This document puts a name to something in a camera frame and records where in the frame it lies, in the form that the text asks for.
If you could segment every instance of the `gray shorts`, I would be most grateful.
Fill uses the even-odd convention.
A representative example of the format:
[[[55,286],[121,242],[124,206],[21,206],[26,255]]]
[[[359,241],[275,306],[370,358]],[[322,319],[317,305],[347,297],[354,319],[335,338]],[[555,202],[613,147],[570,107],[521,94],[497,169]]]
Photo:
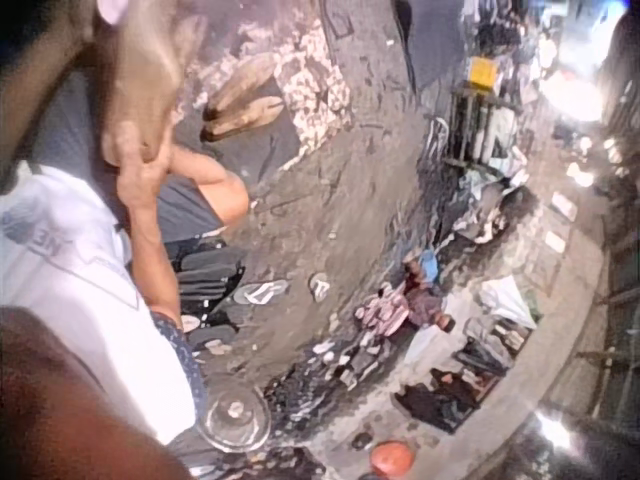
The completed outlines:
[[[126,209],[116,195],[117,169],[100,155],[91,115],[91,86],[74,71],[47,106],[35,133],[31,158],[81,178],[104,199],[123,226]],[[193,238],[222,226],[195,183],[169,175],[158,195],[158,223],[165,243]]]

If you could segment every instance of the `slipper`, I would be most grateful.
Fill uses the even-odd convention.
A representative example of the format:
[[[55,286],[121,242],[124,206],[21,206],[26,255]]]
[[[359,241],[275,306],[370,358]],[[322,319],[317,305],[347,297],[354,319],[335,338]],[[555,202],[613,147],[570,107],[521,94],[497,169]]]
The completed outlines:
[[[289,288],[286,280],[265,283],[250,283],[238,288],[233,300],[240,305],[266,305],[276,295],[282,295]]]

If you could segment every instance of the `dirt ground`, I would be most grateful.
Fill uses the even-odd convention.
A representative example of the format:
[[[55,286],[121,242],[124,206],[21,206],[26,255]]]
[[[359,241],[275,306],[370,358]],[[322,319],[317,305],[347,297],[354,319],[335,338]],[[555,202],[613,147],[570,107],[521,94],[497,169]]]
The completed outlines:
[[[417,100],[390,3],[328,2],[327,9],[353,30],[327,39],[351,90],[352,122],[292,169],[253,188],[255,208],[224,235],[248,251],[244,282],[285,278],[291,286],[267,306],[223,307],[242,328],[230,353],[204,357],[207,372],[264,384],[328,328],[331,314],[350,322],[358,298],[424,244],[429,212],[452,186],[451,178],[441,181],[442,166],[418,166],[429,115],[446,112],[451,72]],[[316,272],[326,272],[331,283],[320,304],[308,288]]]

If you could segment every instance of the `pavement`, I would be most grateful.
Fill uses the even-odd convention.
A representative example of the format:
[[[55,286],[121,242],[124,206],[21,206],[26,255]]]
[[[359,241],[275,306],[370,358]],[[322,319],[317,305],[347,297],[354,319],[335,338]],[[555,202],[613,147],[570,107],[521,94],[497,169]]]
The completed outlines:
[[[416,462],[405,478],[465,478],[512,437],[552,387],[556,388],[556,396],[562,396],[556,379],[564,372],[581,338],[598,291],[604,264],[602,215],[606,213],[606,204],[567,181],[567,159],[550,138],[554,115],[543,104],[527,126],[535,131],[529,155],[532,178],[528,189],[538,200],[537,206],[491,254],[483,252],[479,259],[473,258],[478,252],[460,255],[443,272],[453,282],[460,323],[477,313],[473,296],[481,282],[513,274],[521,292],[534,294],[544,315],[537,330],[514,368],[454,435],[407,419],[390,397],[403,384],[425,381],[430,368],[451,367],[450,354],[464,343],[464,338],[457,335],[459,328],[450,336],[439,335],[419,361],[410,365],[399,363],[357,408],[336,418],[309,443],[315,457],[335,469],[337,478],[357,478],[368,470],[368,454],[356,453],[348,446],[365,426],[375,432],[376,442],[402,439],[416,449]],[[574,221],[552,206],[556,193],[574,203]],[[546,242],[549,232],[565,242],[562,253]],[[557,248],[557,242],[551,243]],[[573,379],[565,376],[563,386],[575,387],[576,379],[580,378],[585,377],[580,373]],[[592,371],[588,378],[584,388],[592,391]]]
[[[292,168],[254,187],[256,203],[247,221],[225,234],[249,252],[246,282],[286,278],[291,288],[272,305],[229,305],[232,321],[243,328],[231,353],[206,359],[205,373],[231,372],[264,386],[301,357],[301,347],[327,332],[332,314],[346,328],[358,300],[396,273],[404,253],[424,245],[430,216],[443,213],[455,188],[446,167],[417,161],[429,116],[448,111],[455,69],[414,95],[390,2],[334,0],[326,8],[339,25],[327,40],[350,89],[352,120]],[[456,348],[455,335],[439,341],[423,362],[399,364],[306,443],[330,478],[350,480],[368,470],[367,454],[347,447],[364,424],[377,441],[400,438],[417,449],[407,478],[464,478],[511,437],[553,385],[596,290],[603,207],[565,176],[562,153],[550,140],[552,119],[552,112],[538,112],[527,126],[536,138],[527,152],[531,208],[500,242],[458,251],[443,272],[462,296],[473,295],[483,280],[509,274],[522,290],[535,293],[544,318],[516,366],[482,409],[447,436],[405,418],[390,394],[402,382],[424,380]],[[551,206],[555,192],[575,204],[573,221]],[[549,232],[564,251],[545,243]],[[313,301],[307,286],[316,272],[331,282],[322,303]]]

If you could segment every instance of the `hand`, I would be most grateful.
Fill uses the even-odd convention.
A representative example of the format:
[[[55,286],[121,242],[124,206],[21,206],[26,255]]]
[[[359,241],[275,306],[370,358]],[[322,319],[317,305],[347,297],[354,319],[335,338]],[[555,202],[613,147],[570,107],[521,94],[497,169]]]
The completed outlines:
[[[120,164],[118,198],[129,210],[155,209],[171,164],[171,128],[165,129],[160,151],[152,162],[142,161],[140,133],[133,122],[118,126],[115,147]]]

